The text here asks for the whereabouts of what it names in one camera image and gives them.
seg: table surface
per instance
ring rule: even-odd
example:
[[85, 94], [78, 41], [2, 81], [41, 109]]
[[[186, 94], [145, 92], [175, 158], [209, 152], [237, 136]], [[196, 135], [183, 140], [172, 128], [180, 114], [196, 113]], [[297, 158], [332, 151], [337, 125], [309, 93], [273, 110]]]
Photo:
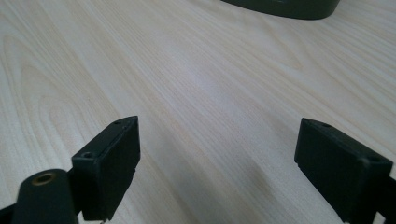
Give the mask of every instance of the table surface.
[[111, 223], [342, 223], [293, 160], [300, 120], [396, 161], [395, 11], [342, 0], [298, 21], [218, 0], [2, 0], [0, 206], [137, 115], [142, 159]]

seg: wood grain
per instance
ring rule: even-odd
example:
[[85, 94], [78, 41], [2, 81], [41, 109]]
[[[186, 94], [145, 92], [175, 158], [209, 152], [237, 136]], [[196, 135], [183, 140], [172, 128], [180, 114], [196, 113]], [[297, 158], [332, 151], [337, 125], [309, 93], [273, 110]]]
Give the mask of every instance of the wood grain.
[[215, 0], [2, 0], [0, 207], [137, 115], [142, 160], [111, 223], [341, 223], [293, 161], [300, 119], [396, 161], [395, 11], [342, 0], [297, 21]]

